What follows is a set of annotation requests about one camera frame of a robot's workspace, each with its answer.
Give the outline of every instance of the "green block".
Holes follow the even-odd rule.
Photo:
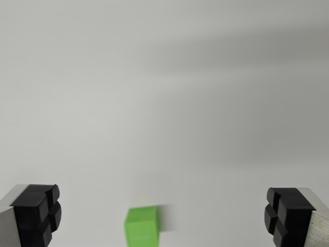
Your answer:
[[[128,247],[158,247],[160,222],[157,206],[129,209],[124,228]]]

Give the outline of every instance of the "gray surface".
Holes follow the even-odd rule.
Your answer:
[[[329,205],[328,1],[0,0],[0,195],[58,184],[51,247],[273,246],[268,187]]]
[[[0,247],[21,247],[13,207],[0,206]]]
[[[329,218],[313,211],[306,236],[305,247],[329,246]]]

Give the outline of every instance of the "green cube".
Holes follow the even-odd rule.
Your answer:
[[[160,222],[157,206],[129,209],[124,228],[128,247],[158,247]]]

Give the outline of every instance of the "white backdrop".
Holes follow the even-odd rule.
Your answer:
[[[51,247],[274,246],[268,187],[329,205],[328,1],[0,0],[0,197],[57,183]]]

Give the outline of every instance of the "black gripper pad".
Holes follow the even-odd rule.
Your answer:
[[[62,210],[55,185],[29,185],[11,204],[22,247],[47,247],[61,221]]]
[[[277,247],[304,247],[312,211],[315,210],[296,188],[269,188],[265,226]]]

